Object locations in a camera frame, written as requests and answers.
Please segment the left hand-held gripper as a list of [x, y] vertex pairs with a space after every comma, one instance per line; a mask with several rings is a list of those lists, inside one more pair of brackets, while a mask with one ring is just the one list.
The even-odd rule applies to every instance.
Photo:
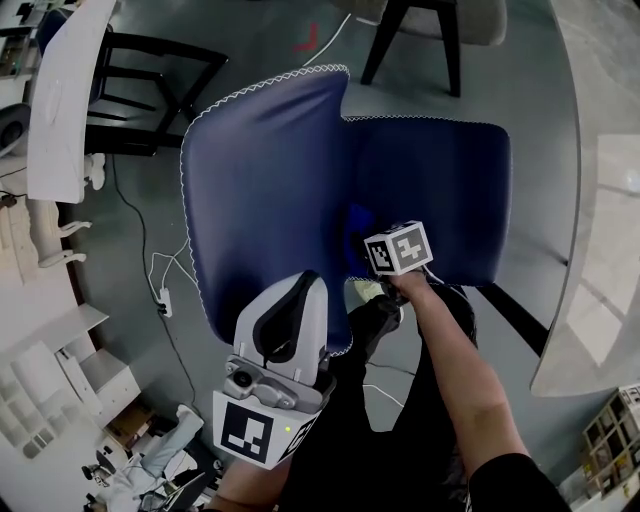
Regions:
[[318, 371], [327, 323], [328, 292], [314, 271], [278, 281], [245, 307], [234, 337], [240, 357], [228, 358], [223, 388], [213, 392], [217, 448], [263, 469], [299, 448], [336, 386]]

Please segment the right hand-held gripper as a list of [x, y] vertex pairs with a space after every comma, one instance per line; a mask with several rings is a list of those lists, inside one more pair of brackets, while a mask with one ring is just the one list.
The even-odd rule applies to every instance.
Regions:
[[399, 276], [433, 260], [423, 223], [409, 221], [366, 238], [365, 249], [377, 276]]

